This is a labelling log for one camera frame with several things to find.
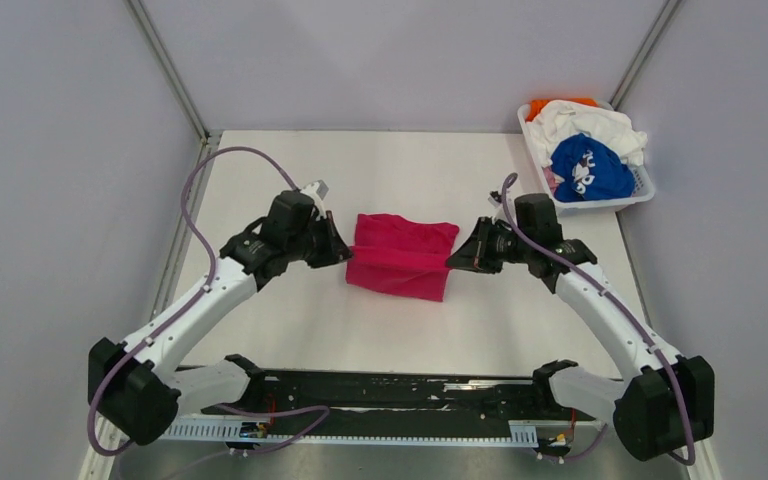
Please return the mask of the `pink t-shirt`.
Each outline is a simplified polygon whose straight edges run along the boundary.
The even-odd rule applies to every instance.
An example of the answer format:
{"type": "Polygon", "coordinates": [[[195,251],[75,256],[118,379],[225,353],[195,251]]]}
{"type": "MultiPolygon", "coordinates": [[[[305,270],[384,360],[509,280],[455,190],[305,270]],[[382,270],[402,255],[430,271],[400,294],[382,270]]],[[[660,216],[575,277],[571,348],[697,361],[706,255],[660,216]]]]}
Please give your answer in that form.
{"type": "Polygon", "coordinates": [[[450,272],[446,260],[459,232],[448,222],[359,214],[345,281],[377,293],[441,302],[450,272]]]}

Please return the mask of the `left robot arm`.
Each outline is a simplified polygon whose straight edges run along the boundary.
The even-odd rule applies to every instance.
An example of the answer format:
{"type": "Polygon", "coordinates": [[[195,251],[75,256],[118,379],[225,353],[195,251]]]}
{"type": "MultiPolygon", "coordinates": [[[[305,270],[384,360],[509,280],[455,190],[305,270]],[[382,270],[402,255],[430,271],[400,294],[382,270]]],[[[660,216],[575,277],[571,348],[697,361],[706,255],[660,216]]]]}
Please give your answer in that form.
{"type": "Polygon", "coordinates": [[[132,442],[148,445],[181,415],[219,404],[243,413],[263,407],[265,372],[245,357],[188,369],[181,364],[220,320],[290,263],[316,269],[351,258],[324,206],[326,194],[323,181],[281,192],[266,216],[227,241],[185,297],[123,341],[99,340],[88,358],[88,424],[103,416],[132,442]]]}

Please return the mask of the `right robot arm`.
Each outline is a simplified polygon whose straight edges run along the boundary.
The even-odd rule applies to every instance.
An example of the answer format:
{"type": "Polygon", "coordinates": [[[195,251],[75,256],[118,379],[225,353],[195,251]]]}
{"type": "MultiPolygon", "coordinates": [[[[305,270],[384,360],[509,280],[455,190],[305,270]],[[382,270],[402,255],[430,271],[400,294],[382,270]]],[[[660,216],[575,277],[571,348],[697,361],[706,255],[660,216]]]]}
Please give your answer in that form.
{"type": "Polygon", "coordinates": [[[452,270],[497,274],[522,264],[585,323],[620,377],[595,375],[572,360],[533,373],[531,403],[544,417],[567,408],[612,427],[639,461],[669,455],[694,463],[695,446],[712,437],[715,373],[702,356],[688,357],[631,312],[578,239],[565,238],[546,194],[511,199],[490,195],[497,213],[480,217],[465,243],[445,262],[452,270]]]}

